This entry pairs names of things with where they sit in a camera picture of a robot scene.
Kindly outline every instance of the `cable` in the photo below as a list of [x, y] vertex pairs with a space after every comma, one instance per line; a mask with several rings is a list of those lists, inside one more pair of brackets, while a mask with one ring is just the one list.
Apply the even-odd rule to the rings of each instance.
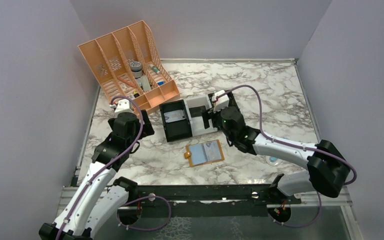
[[136, 202], [140, 202], [140, 201], [145, 200], [145, 199], [150, 199], [150, 198], [161, 199], [161, 200], [163, 200], [163, 201], [167, 204], [167, 206], [168, 206], [168, 217], [167, 217], [167, 220], [166, 220], [162, 225], [160, 225], [160, 226], [158, 226], [158, 227], [154, 227], [154, 228], [140, 228], [140, 227], [135, 227], [135, 226], [130, 226], [130, 225], [124, 225], [124, 224], [122, 223], [122, 221], [120, 220], [120, 216], [117, 214], [117, 219], [118, 219], [118, 221], [120, 222], [118, 226], [123, 226], [123, 227], [125, 227], [127, 230], [129, 230], [129, 229], [134, 229], [134, 230], [139, 230], [139, 231], [151, 232], [151, 231], [160, 230], [160, 229], [164, 228], [167, 224], [169, 224], [170, 219], [172, 218], [172, 207], [170, 206], [169, 201], [167, 201], [167, 199], [165, 199], [165, 198], [162, 197], [162, 196], [152, 196], [152, 195], [151, 195], [151, 196], [143, 196], [143, 197], [140, 197], [140, 198], [138, 198], [138, 199], [136, 199], [136, 200], [129, 201], [129, 202], [125, 203], [122, 207], [124, 207], [124, 206], [128, 206], [128, 205], [130, 205], [130, 204], [134, 204], [134, 203], [136, 203]]
[[86, 189], [88, 189], [88, 187], [92, 184], [92, 182], [99, 176], [99, 174], [101, 174], [105, 169], [107, 169], [108, 167], [110, 167], [111, 165], [113, 165], [117, 160], [119, 160], [121, 157], [123, 157], [126, 153], [130, 152], [130, 150], [133, 148], [133, 146], [136, 144], [136, 142], [139, 140], [139, 138], [141, 137], [141, 134], [142, 134], [142, 130], [144, 129], [144, 116], [142, 115], [142, 112], [141, 112], [141, 109], [139, 108], [139, 106], [136, 104], [136, 102], [134, 102], [133, 100], [131, 100], [130, 98], [126, 97], [126, 96], [115, 96], [111, 99], [111, 105], [114, 104], [114, 100], [116, 99], [127, 99], [129, 102], [131, 102], [133, 104], [133, 106], [136, 108], [136, 110], [139, 112], [139, 118], [140, 118], [140, 128], [139, 128], [139, 133], [137, 134], [136, 138], [133, 140], [133, 142], [130, 144], [130, 146], [128, 148], [126, 148], [122, 153], [120, 153], [120, 155], [116, 156], [115, 158], [111, 159], [111, 161], [109, 161], [105, 166], [103, 166], [101, 169], [99, 169], [91, 178], [88, 182], [88, 184], [86, 184], [83, 189], [80, 191], [80, 193], [78, 194], [76, 200], [74, 201], [73, 205], [71, 206], [71, 209], [70, 211], [68, 211], [67, 213], [67, 216], [64, 218], [64, 222], [61, 224], [61, 227], [59, 228], [58, 230], [58, 233], [56, 234], [56, 237], [55, 239], [56, 240], [59, 240], [60, 239], [60, 236], [61, 236], [61, 233], [63, 232], [63, 229], [64, 227], [66, 226], [66, 224], [68, 223], [68, 221], [70, 221], [70, 217], [72, 216], [74, 210], [76, 209], [77, 205], [79, 204], [80, 202], [80, 199], [83, 197], [83, 195], [85, 194], [86, 192]]
[[[263, 131], [263, 107], [262, 107], [262, 103], [261, 103], [261, 98], [260, 98], [260, 95], [259, 93], [257, 92], [257, 90], [255, 88], [253, 88], [252, 86], [250, 85], [246, 85], [246, 84], [243, 84], [243, 85], [239, 85], [239, 86], [235, 86], [234, 88], [226, 91], [225, 93], [219, 95], [219, 96], [216, 96], [215, 97], [215, 101], [217, 101], [220, 97], [232, 92], [233, 90], [236, 90], [236, 89], [239, 89], [239, 88], [250, 88], [254, 91], [254, 93], [257, 95], [257, 99], [258, 99], [258, 104], [259, 104], [259, 131], [260, 133], [268, 140], [270, 141], [273, 141], [273, 142], [276, 142], [278, 144], [283, 144], [285, 146], [288, 146], [288, 147], [292, 147], [292, 148], [296, 148], [296, 149], [303, 149], [303, 146], [301, 145], [295, 145], [293, 143], [289, 143], [289, 142], [285, 142], [285, 141], [281, 141], [281, 140], [278, 140], [278, 139], [273, 139], [272, 137], [270, 137], [269, 135], [267, 135], [264, 131]], [[321, 153], [321, 154], [324, 154], [328, 157], [331, 157], [335, 160], [338, 160], [339, 162], [343, 163], [344, 165], [346, 165], [349, 169], [351, 169], [352, 171], [352, 174], [353, 174], [353, 177], [350, 181], [348, 182], [345, 182], [344, 185], [349, 185], [349, 184], [352, 184], [353, 182], [356, 181], [357, 179], [357, 171], [356, 169], [351, 165], [349, 164], [347, 161], [345, 161], [344, 159], [336, 156], [336, 155], [333, 155], [332, 153], [330, 152], [327, 152], [327, 151], [323, 151], [323, 150], [320, 150], [320, 149], [317, 149], [317, 148], [313, 148], [313, 147], [304, 147], [304, 150], [310, 150], [310, 151], [314, 151], [314, 152], [318, 152], [318, 153]]]
[[318, 197], [318, 211], [317, 211], [317, 215], [310, 222], [308, 222], [306, 224], [302, 224], [302, 225], [293, 225], [293, 224], [287, 224], [287, 223], [284, 223], [284, 222], [276, 221], [269, 214], [270, 218], [273, 219], [275, 223], [277, 223], [279, 225], [282, 225], [282, 226], [285, 226], [285, 227], [288, 227], [288, 228], [305, 228], [305, 227], [310, 226], [311, 224], [315, 223], [317, 221], [317, 219], [319, 219], [320, 215], [322, 214], [322, 199], [320, 197], [320, 193], [318, 191], [316, 191], [316, 193], [317, 193], [317, 197]]
[[[301, 146], [301, 145], [295, 145], [295, 144], [292, 144], [292, 143], [289, 143], [289, 142], [281, 141], [281, 140], [278, 140], [278, 139], [273, 139], [272, 137], [267, 135], [263, 131], [263, 107], [262, 107], [261, 98], [260, 98], [260, 95], [259, 95], [258, 91], [255, 88], [253, 88], [252, 86], [247, 85], [247, 84], [236, 86], [236, 87], [234, 87], [234, 88], [232, 88], [230, 90], [227, 90], [226, 92], [220, 94], [219, 96], [216, 96], [214, 102], [217, 102], [217, 100], [220, 97], [222, 97], [224, 95], [227, 95], [228, 93], [231, 93], [233, 90], [240, 89], [240, 88], [250, 88], [251, 90], [254, 91], [255, 95], [257, 96], [258, 105], [259, 105], [259, 131], [260, 131], [260, 133], [266, 139], [268, 139], [270, 141], [273, 141], [273, 142], [276, 142], [276, 143], [279, 143], [279, 144], [282, 144], [282, 145], [285, 145], [285, 146], [288, 146], [288, 147], [318, 152], [318, 153], [324, 154], [324, 155], [326, 155], [328, 157], [331, 157], [331, 158], [333, 158], [335, 160], [338, 160], [339, 162], [341, 162], [344, 165], [346, 165], [349, 169], [351, 169], [352, 174], [353, 174], [352, 179], [350, 181], [348, 181], [348, 182], [345, 182], [344, 185], [349, 185], [349, 184], [352, 184], [353, 182], [356, 181], [356, 179], [357, 179], [357, 171], [356, 171], [356, 169], [351, 164], [349, 164], [347, 161], [345, 161], [344, 159], [342, 159], [342, 158], [340, 158], [340, 157], [338, 157], [336, 155], [333, 155], [333, 154], [331, 154], [330, 152], [327, 152], [327, 151], [323, 151], [323, 150], [320, 150], [320, 149], [317, 149], [317, 148], [313, 148], [313, 147], [304, 147], [303, 148], [303, 146]], [[319, 217], [320, 217], [320, 214], [322, 213], [322, 199], [320, 197], [320, 193], [319, 192], [316, 192], [316, 193], [317, 193], [317, 196], [318, 196], [319, 207], [318, 207], [317, 215], [314, 217], [314, 219], [311, 220], [309, 223], [306, 223], [306, 224], [303, 224], [303, 225], [289, 225], [289, 224], [283, 223], [283, 226], [290, 227], [290, 228], [303, 228], [303, 227], [307, 227], [307, 226], [313, 224], [315, 221], [317, 221], [317, 219], [319, 219]]]

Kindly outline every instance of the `metal frame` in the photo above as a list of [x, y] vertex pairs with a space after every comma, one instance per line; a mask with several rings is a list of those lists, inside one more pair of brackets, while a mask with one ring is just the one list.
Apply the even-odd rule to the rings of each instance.
[[[317, 137], [317, 140], [321, 140], [321, 133], [319, 130], [319, 125], [317, 122], [317, 119], [314, 115], [313, 109], [311, 107], [310, 101], [308, 99], [306, 90], [304, 88], [303, 82], [301, 80], [300, 73], [298, 71], [297, 66], [297, 60], [294, 58], [289, 59], [242, 59], [242, 58], [236, 58], [236, 59], [189, 59], [189, 58], [162, 58], [161, 61], [163, 63], [293, 63], [295, 67], [295, 71], [298, 77], [299, 84], [301, 86], [301, 90], [306, 102], [306, 105], [308, 107], [308, 111], [311, 117], [311, 121], [313, 123], [314, 131]], [[87, 127], [86, 134], [84, 136], [83, 145], [81, 148], [81, 152], [77, 161], [77, 166], [74, 171], [74, 177], [73, 179], [76, 179], [75, 183], [77, 183], [77, 178], [80, 173], [80, 167], [82, 165], [82, 160], [85, 152], [86, 143], [88, 140], [89, 132], [91, 130], [92, 126], [92, 119], [95, 114], [95, 108], [99, 97], [100, 88], [97, 89], [96, 97], [94, 101], [94, 105], [89, 117], [90, 124]], [[61, 198], [58, 205], [57, 210], [57, 216], [65, 209], [67, 204], [70, 202], [71, 198], [73, 197], [74, 193], [77, 191], [78, 187], [64, 187], [62, 189]], [[104, 195], [107, 193], [107, 189], [105, 189], [102, 194], [100, 195], [100, 199], [104, 197]], [[302, 208], [302, 207], [316, 207], [319, 205], [319, 199], [315, 192], [307, 192], [295, 195], [297, 198], [301, 199], [301, 204], [292, 204], [287, 205], [292, 208]], [[351, 200], [350, 194], [348, 192], [348, 188], [345, 186], [341, 190], [339, 196], [337, 198], [329, 198], [325, 196], [321, 196], [323, 206], [340, 206], [342, 209], [342, 214], [344, 217], [344, 221], [346, 223], [349, 235], [352, 240], [362, 240], [362, 234], [360, 232], [360, 228], [358, 225], [358, 222], [356, 221], [356, 218], [353, 213], [352, 205], [353, 202]], [[278, 207], [276, 204], [268, 204], [268, 208], [271, 207]]]

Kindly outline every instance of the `floor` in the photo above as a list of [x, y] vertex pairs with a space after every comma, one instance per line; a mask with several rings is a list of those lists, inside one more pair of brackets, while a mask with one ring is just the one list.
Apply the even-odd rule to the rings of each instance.
[[[284, 63], [165, 63], [165, 69], [176, 81], [181, 98], [228, 90], [239, 84], [256, 88], [263, 101], [263, 128], [266, 132], [290, 140], [316, 143], [317, 137], [295, 66]], [[258, 102], [248, 89], [233, 92], [245, 122], [258, 127]], [[78, 183], [86, 175], [94, 148], [111, 129], [107, 120], [114, 117], [103, 92], [99, 93], [87, 139]], [[140, 141], [140, 149], [122, 165], [115, 178], [124, 176], [141, 185], [194, 184], [264, 184], [280, 173], [303, 169], [283, 161], [278, 166], [267, 164], [264, 156], [253, 156], [229, 147], [221, 132], [167, 143], [161, 115], [152, 113], [153, 136]], [[224, 161], [189, 167], [183, 153], [186, 145], [219, 139]]]

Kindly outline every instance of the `marble tabletop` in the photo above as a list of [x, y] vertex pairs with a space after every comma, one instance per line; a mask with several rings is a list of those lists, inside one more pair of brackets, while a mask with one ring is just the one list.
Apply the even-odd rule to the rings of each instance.
[[[164, 63], [176, 81], [183, 99], [228, 90], [239, 84], [257, 89], [263, 105], [263, 129], [269, 134], [299, 142], [316, 143], [317, 137], [295, 66], [286, 63]], [[258, 128], [257, 97], [250, 89], [233, 92], [247, 125]], [[111, 132], [107, 120], [114, 117], [100, 91], [86, 142], [78, 184], [92, 162], [95, 147]], [[222, 132], [167, 143], [159, 111], [149, 119], [155, 134], [140, 141], [140, 148], [121, 166], [115, 179], [123, 176], [141, 185], [265, 184], [280, 174], [303, 168], [283, 161], [267, 164], [264, 156], [245, 154], [229, 147]], [[189, 167], [186, 145], [220, 140], [225, 160]]]

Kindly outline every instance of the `table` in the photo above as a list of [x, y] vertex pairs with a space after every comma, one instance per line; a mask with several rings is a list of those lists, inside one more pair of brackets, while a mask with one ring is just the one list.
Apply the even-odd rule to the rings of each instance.
[[[164, 63], [175, 80], [180, 97], [228, 90], [239, 84], [257, 89], [263, 105], [263, 129], [278, 137], [299, 142], [316, 143], [317, 137], [295, 65], [292, 62], [201, 62]], [[233, 92], [247, 125], [258, 128], [258, 102], [250, 89]], [[107, 120], [114, 117], [108, 100], [98, 96], [78, 184], [83, 180], [95, 147], [111, 132]], [[283, 161], [278, 166], [267, 164], [263, 156], [253, 156], [229, 147], [222, 132], [210, 133], [167, 143], [161, 114], [149, 115], [155, 130], [153, 136], [140, 141], [140, 148], [130, 155], [115, 176], [131, 179], [141, 185], [194, 184], [266, 184], [280, 173], [291, 174], [303, 169]], [[186, 145], [219, 139], [224, 161], [189, 167], [183, 153]]]

